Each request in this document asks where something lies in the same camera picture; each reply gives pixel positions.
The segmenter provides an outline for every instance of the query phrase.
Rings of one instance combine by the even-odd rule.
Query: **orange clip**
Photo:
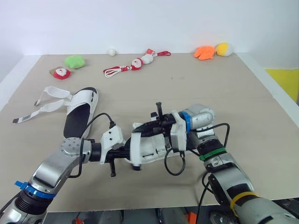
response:
[[[196,224],[196,214],[194,212],[190,212],[189,214],[185,214],[189,224]]]
[[[194,57],[198,57],[199,60],[212,59],[215,53],[215,48],[212,46],[204,46],[197,48],[194,53]]]

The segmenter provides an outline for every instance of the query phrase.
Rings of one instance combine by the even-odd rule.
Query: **beige table surface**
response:
[[[199,61],[191,54],[173,54],[155,58],[139,71],[104,77],[103,69],[130,64],[139,56],[84,55],[86,66],[73,70],[66,80],[48,73],[63,66],[66,56],[40,58],[0,112],[0,204],[18,191],[14,182],[28,181],[64,139],[65,108],[12,124],[13,118],[36,109],[34,102],[50,85],[72,93],[96,87],[100,92],[96,113],[109,113],[125,138],[130,136],[133,122],[150,120],[157,101],[162,102],[164,113],[195,103],[209,106],[216,113],[215,123],[231,125],[228,151],[251,178],[256,193],[270,199],[299,196],[299,129],[237,55]],[[98,119],[89,137],[99,141],[107,128],[108,121]],[[216,132],[223,141],[225,128]],[[169,164],[178,170],[181,161],[170,158]],[[143,165],[139,172],[124,160],[115,165],[117,176],[111,178],[109,164],[85,164],[82,175],[66,182],[48,211],[191,206],[198,203],[203,190],[200,179],[205,169],[193,154],[187,155],[180,176],[168,174],[163,161]],[[215,202],[207,193],[204,204]]]

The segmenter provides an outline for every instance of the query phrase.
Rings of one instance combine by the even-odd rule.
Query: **red and white plush toy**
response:
[[[155,53],[153,50],[148,49],[142,57],[135,58],[130,66],[115,66],[113,68],[103,70],[103,73],[105,74],[106,78],[110,78],[121,71],[139,70],[142,65],[151,63],[156,56],[170,55],[171,53],[169,51]]]

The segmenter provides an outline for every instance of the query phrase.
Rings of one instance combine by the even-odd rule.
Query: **yellow ring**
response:
[[[245,191],[245,192],[242,192],[242,193],[236,195],[236,196],[232,199],[232,201],[231,201],[231,203],[230,203],[230,209],[233,210],[233,212],[234,212],[234,214],[235,214],[236,216],[237,216],[237,214],[236,214],[236,212],[235,212],[235,210],[234,210],[234,205],[235,205],[235,203],[236,203],[239,199],[241,199],[242,197],[245,197],[245,196],[248,196],[248,195],[254,195],[254,196],[257,196],[257,197],[258,197],[258,195],[257,195],[256,193],[252,192],[252,191]]]

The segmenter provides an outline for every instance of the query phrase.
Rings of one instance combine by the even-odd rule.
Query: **green ring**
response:
[[[211,152],[209,152],[209,153],[207,153],[207,154],[201,155],[201,156],[199,157],[199,159],[200,159],[201,161],[205,161],[206,158],[208,158],[208,157],[210,157],[210,156],[212,156],[212,155],[215,155],[215,154],[217,154],[217,153],[221,153],[221,152],[226,152],[226,149],[223,148],[223,147],[222,147],[222,148],[215,149],[214,151],[211,151]]]

